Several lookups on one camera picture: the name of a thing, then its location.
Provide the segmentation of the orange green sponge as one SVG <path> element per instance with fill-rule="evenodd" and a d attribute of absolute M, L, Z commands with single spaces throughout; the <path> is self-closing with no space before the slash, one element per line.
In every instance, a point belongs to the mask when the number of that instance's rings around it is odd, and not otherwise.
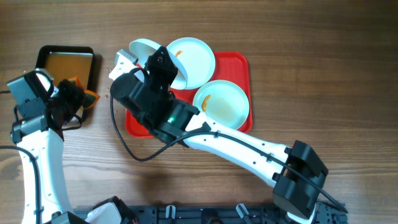
<path fill-rule="evenodd" d="M 85 94 L 85 99 L 83 100 L 82 107 L 84 110 L 90 109 L 94 107 L 94 105 L 98 102 L 100 96 L 91 91 L 86 89 L 79 81 L 78 77 L 72 77 L 68 79 L 69 82 L 71 82 L 73 85 L 77 86 L 78 88 L 81 88 Z"/>

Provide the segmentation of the light blue plate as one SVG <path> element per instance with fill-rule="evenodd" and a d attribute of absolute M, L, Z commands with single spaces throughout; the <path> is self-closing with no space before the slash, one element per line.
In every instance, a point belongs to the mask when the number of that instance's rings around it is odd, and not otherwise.
<path fill-rule="evenodd" d="M 242 88 L 227 80 L 214 80 L 200 87 L 192 104 L 232 129 L 239 129 L 246 122 L 250 110 L 249 99 Z"/>
<path fill-rule="evenodd" d="M 168 51 L 177 61 L 178 74 L 171 88 L 176 90 L 193 90 L 210 80 L 215 71 L 215 55 L 202 40 L 194 37 L 183 37 L 171 42 Z"/>
<path fill-rule="evenodd" d="M 136 39 L 129 44 L 129 50 L 137 57 L 137 64 L 142 68 L 145 67 L 149 56 L 153 55 L 159 47 L 161 47 L 160 44 L 149 39 Z M 188 84 L 188 75 L 186 69 L 171 51 L 168 49 L 167 51 L 173 64 L 178 68 L 177 76 L 174 78 L 170 87 L 176 90 L 183 90 Z"/>

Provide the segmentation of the light blue plate top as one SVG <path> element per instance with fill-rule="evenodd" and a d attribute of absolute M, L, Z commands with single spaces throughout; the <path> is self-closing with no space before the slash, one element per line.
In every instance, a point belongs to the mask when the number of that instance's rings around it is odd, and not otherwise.
<path fill-rule="evenodd" d="M 194 37 L 183 37 L 171 42 L 168 51 L 177 61 L 178 74 L 171 88 L 176 90 L 193 90 L 210 80 L 215 71 L 215 55 L 202 40 Z"/>

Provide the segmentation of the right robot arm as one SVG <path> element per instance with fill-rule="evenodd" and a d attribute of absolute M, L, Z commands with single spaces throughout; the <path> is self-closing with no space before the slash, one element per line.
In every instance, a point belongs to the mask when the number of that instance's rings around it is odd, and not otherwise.
<path fill-rule="evenodd" d="M 165 47 L 148 53 L 120 50 L 110 95 L 165 147 L 181 144 L 241 166 L 273 188 L 274 203 L 298 223 L 311 223 L 328 169 L 304 142 L 292 147 L 261 141 L 210 118 L 177 99 L 174 83 L 186 80 L 180 61 Z"/>

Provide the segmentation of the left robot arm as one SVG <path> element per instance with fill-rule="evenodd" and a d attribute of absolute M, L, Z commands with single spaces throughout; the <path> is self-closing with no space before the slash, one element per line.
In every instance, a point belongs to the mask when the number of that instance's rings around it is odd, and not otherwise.
<path fill-rule="evenodd" d="M 23 223 L 137 223 L 137 215 L 117 197 L 95 205 L 86 218 L 73 212 L 62 165 L 63 125 L 75 116 L 88 91 L 72 80 L 54 86 L 33 73 L 7 86 L 17 102 L 15 111 L 22 115 L 12 125 L 11 139 L 23 166 Z"/>

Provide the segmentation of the black water basin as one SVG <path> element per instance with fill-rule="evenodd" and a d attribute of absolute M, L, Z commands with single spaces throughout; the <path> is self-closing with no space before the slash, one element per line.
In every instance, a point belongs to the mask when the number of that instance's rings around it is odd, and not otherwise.
<path fill-rule="evenodd" d="M 39 50 L 35 67 L 48 71 L 55 86 L 77 77 L 86 89 L 93 89 L 95 54 L 91 47 L 45 45 Z"/>

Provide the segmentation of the black mounting rail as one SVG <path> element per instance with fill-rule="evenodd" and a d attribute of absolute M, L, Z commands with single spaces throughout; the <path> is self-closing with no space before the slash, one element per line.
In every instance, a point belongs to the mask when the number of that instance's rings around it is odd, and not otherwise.
<path fill-rule="evenodd" d="M 246 215 L 252 223 L 298 223 L 289 218 L 287 212 L 277 208 L 273 204 L 256 206 L 245 205 L 248 211 Z M 215 207 L 183 207 L 172 208 L 174 215 L 166 217 L 166 207 L 155 206 L 131 206 L 129 207 L 138 217 L 138 223 L 210 223 L 212 218 L 219 218 L 222 223 L 246 223 L 239 215 L 235 206 Z M 74 209 L 75 214 L 85 219 L 89 208 Z M 310 223 L 347 224 L 348 216 L 323 202 L 317 203 L 315 216 Z"/>

